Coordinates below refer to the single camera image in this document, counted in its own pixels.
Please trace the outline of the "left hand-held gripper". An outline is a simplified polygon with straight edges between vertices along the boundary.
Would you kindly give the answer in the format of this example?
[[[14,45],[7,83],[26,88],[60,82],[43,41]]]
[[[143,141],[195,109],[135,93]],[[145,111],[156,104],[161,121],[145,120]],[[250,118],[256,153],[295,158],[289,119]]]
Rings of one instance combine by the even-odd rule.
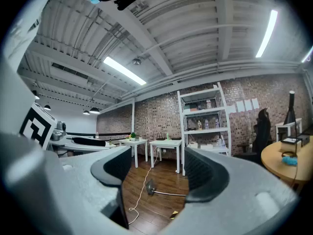
[[[34,102],[29,109],[20,129],[20,134],[38,143],[42,149],[48,144],[74,152],[97,152],[110,149],[101,139],[66,134],[66,124],[58,121],[42,106]]]

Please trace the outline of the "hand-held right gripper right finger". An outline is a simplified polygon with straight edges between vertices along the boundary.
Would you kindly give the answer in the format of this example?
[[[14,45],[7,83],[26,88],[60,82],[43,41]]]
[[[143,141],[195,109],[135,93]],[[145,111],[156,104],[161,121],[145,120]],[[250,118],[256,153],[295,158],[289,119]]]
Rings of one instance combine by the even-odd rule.
[[[189,192],[161,235],[273,235],[298,204],[256,163],[189,147],[184,155]]]

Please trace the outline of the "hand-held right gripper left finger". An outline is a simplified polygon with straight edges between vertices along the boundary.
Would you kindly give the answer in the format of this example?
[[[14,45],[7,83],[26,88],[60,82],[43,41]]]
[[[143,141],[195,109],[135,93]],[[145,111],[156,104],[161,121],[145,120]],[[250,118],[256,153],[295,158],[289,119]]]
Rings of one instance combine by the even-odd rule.
[[[36,151],[42,177],[36,226],[44,235],[131,235],[122,183],[131,167],[131,149],[121,146],[57,158]]]

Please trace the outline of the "round wooden table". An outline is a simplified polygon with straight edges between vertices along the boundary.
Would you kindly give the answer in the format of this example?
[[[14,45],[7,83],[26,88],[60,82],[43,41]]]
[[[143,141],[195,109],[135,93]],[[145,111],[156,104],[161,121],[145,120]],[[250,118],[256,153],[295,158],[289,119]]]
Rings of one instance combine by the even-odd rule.
[[[267,146],[261,153],[261,161],[265,168],[282,181],[301,186],[313,177],[313,136],[304,147],[297,151],[297,165],[282,162],[281,142]]]

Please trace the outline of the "small white table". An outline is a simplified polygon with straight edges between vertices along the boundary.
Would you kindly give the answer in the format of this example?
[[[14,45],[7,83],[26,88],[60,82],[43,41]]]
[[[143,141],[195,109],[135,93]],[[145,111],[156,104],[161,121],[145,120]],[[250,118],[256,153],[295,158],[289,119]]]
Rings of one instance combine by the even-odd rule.
[[[138,156],[137,156],[137,148],[139,145],[144,144],[145,145],[145,161],[148,161],[148,140],[145,139],[138,139],[138,140],[131,140],[131,139],[121,139],[118,140],[119,145],[129,145],[132,149],[131,151],[131,155],[132,157],[134,157],[134,161],[135,161],[135,167],[138,168]]]

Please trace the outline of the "small blue item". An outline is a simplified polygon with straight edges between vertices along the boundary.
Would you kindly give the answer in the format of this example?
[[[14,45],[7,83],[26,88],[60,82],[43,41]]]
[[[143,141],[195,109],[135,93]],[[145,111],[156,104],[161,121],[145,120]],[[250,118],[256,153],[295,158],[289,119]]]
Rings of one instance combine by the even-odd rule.
[[[297,166],[298,164],[298,159],[297,157],[292,157],[292,156],[283,156],[282,157],[282,163],[290,166]]]

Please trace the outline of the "black office chair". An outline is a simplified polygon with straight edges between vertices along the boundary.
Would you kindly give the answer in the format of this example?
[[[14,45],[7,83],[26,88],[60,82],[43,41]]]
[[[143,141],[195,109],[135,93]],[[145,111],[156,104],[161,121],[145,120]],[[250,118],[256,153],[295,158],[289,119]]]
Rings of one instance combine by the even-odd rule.
[[[261,161],[261,153],[264,148],[272,143],[270,130],[271,122],[267,108],[263,108],[257,117],[257,123],[253,126],[256,134],[256,138],[252,143],[252,150],[249,154],[235,154],[234,157],[248,160],[264,167]]]

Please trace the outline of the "black and beige device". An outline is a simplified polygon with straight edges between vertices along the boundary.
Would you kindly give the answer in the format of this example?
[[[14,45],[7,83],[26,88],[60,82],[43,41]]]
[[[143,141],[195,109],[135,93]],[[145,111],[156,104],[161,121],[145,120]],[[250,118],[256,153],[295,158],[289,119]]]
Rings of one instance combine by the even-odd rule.
[[[303,147],[313,144],[313,136],[300,134],[296,138],[288,137],[281,141],[281,152],[299,152]]]

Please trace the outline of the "fluorescent tube ceiling light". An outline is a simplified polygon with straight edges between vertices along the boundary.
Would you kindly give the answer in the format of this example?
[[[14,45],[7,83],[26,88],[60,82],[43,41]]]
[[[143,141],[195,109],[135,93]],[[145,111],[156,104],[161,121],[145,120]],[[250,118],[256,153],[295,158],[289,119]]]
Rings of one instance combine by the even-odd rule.
[[[309,61],[312,52],[313,52],[313,45],[312,45],[312,47],[310,48],[310,50],[308,51],[308,53],[307,53],[307,54],[304,56],[304,58],[301,60],[301,63],[305,63],[305,62]]]
[[[268,45],[268,43],[270,41],[272,33],[273,33],[277,17],[278,17],[278,11],[271,10],[269,21],[268,21],[268,26],[267,26],[267,29],[265,31],[262,43],[261,43],[261,45],[260,45],[260,47],[259,47],[259,49],[257,51],[256,56],[255,56],[256,58],[261,58],[262,55],[264,54],[264,51],[265,51],[265,49],[266,49],[266,47],[267,47],[267,45]]]
[[[140,86],[143,86],[146,84],[146,82],[143,79],[141,79],[136,74],[134,74],[133,72],[131,72],[130,70],[128,70],[127,68],[125,68],[124,66],[122,66],[121,64],[119,64],[118,62],[116,62],[115,60],[113,60],[110,57],[106,57],[104,59],[103,63],[110,66],[111,68],[115,69],[116,71],[122,73],[123,75],[125,75],[129,79],[133,80],[134,82],[136,82]]]

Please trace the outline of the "white side table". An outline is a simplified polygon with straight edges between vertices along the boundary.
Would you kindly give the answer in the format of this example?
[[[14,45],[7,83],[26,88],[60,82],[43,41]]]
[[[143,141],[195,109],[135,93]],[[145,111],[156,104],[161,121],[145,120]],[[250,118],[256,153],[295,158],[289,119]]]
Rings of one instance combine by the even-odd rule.
[[[283,122],[278,123],[275,125],[275,130],[276,130],[276,142],[279,141],[279,135],[282,134],[282,132],[280,132],[280,129],[282,130],[286,130],[287,131],[287,135],[290,136],[291,135],[291,128],[294,126],[294,122],[293,123],[288,123],[288,124],[284,124]],[[302,118],[297,118],[296,119],[296,126],[297,126],[297,132],[298,133],[302,133]]]

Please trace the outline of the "white metal shelf rack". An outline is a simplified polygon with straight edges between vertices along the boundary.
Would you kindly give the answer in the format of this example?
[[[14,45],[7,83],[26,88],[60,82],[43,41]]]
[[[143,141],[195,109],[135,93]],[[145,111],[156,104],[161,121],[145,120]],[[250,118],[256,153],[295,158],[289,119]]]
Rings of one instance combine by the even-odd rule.
[[[212,144],[213,149],[206,149],[214,153],[220,153],[227,156],[231,155],[232,141],[229,114],[227,112],[227,103],[220,82],[217,82],[210,89],[197,92],[181,93],[177,91],[179,104],[179,117],[181,127],[181,139],[184,149],[189,143],[193,142],[195,135],[215,135],[216,142]],[[206,101],[211,100],[211,109],[207,109]],[[216,128],[215,119],[218,118],[220,127]],[[205,120],[209,121],[209,129],[205,129]],[[198,130],[198,121],[202,122],[202,130]],[[225,148],[218,147],[218,137],[224,137]]]

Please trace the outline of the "black cone floor lamp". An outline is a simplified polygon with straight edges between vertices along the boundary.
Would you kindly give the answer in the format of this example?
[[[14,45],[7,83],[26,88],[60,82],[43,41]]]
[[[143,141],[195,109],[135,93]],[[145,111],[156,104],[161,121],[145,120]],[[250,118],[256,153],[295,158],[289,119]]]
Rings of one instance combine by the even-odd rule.
[[[288,106],[286,118],[284,120],[284,125],[296,122],[295,113],[294,113],[294,99],[295,99],[295,91],[290,91],[289,92],[289,106]]]

